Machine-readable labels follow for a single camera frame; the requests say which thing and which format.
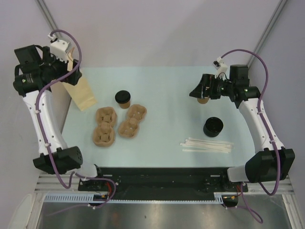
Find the single brown pulp cup carrier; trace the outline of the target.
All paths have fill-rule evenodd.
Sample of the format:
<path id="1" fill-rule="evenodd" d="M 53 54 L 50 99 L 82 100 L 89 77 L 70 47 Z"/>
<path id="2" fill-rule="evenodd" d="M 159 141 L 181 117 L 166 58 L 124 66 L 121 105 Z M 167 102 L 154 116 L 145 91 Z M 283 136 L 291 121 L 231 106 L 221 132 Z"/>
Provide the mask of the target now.
<path id="1" fill-rule="evenodd" d="M 145 118 L 147 109 L 140 105 L 131 105 L 126 114 L 126 120 L 123 121 L 119 128 L 118 134 L 125 138 L 134 138 L 139 132 L 139 123 Z"/>

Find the brown paper bag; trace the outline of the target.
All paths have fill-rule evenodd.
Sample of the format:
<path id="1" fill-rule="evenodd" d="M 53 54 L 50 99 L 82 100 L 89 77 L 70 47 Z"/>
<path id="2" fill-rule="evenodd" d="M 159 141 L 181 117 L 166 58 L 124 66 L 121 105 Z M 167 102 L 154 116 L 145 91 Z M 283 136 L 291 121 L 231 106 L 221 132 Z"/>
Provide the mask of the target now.
<path id="1" fill-rule="evenodd" d="M 64 89 L 80 111 L 84 111 L 97 103 L 94 93 L 85 76 L 82 76 L 76 85 L 69 83 L 58 82 L 51 86 L 53 94 L 59 89 Z"/>

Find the brown pulp cup carrier stack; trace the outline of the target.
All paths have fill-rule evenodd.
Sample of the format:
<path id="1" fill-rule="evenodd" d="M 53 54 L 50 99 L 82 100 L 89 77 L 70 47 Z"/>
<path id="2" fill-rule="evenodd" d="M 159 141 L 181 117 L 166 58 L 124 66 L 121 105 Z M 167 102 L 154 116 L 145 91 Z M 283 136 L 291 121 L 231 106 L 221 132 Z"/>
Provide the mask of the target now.
<path id="1" fill-rule="evenodd" d="M 116 111 L 109 106 L 99 108 L 96 111 L 95 120 L 97 126 L 92 136 L 94 144 L 99 147 L 110 147 L 115 141 Z"/>

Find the black cup lid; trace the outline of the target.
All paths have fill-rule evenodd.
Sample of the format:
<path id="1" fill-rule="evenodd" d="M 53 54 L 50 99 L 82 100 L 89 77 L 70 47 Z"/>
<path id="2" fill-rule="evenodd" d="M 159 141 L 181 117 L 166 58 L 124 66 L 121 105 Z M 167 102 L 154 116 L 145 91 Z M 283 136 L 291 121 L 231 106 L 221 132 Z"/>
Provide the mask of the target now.
<path id="1" fill-rule="evenodd" d="M 126 90 L 118 91 L 115 95 L 115 101 L 119 104 L 128 103 L 131 99 L 131 94 Z"/>

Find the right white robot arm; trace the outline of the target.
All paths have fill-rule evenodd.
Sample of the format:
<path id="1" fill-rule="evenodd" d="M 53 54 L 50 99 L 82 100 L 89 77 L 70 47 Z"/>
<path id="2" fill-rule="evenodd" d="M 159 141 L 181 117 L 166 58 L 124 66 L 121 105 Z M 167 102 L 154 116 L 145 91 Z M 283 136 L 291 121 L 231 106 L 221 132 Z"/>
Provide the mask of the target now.
<path id="1" fill-rule="evenodd" d="M 228 79 L 205 73 L 189 96 L 196 99 L 219 99 L 227 96 L 244 117 L 251 133 L 255 155 L 245 165 L 230 167 L 220 179 L 224 191 L 232 191 L 237 182 L 262 183 L 284 180 L 295 159 L 292 149 L 285 148 L 271 127 L 260 91 L 250 86 L 248 67 L 231 65 Z"/>

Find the single paper cup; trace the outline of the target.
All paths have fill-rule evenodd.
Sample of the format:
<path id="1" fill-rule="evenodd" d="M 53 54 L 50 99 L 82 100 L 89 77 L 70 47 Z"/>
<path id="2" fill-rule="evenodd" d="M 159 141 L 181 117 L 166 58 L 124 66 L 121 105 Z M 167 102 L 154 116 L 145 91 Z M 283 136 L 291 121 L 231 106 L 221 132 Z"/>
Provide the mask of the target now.
<path id="1" fill-rule="evenodd" d="M 122 108 L 122 109 L 127 109 L 127 108 L 130 107 L 130 105 L 131 105 L 131 101 L 130 101 L 130 100 L 128 100 L 128 101 L 125 102 L 125 103 L 119 103 L 119 106 L 120 106 L 120 108 Z"/>

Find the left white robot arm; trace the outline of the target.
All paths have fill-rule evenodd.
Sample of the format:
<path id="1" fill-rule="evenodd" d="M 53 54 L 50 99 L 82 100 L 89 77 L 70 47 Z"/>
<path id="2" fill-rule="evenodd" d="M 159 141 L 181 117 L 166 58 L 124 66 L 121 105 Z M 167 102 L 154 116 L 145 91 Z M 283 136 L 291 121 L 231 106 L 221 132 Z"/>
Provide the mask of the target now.
<path id="1" fill-rule="evenodd" d="M 94 164 L 84 162 L 77 146 L 68 147 L 61 135 L 52 110 L 52 92 L 45 86 L 69 72 L 68 65 L 78 61 L 68 58 L 69 42 L 60 40 L 50 46 L 30 45 L 15 49 L 19 61 L 14 70 L 14 89 L 26 104 L 36 131 L 39 157 L 34 166 L 48 174 L 65 174 L 75 171 L 89 178 L 89 186 L 99 191 L 105 186 L 105 178 L 98 175 Z"/>

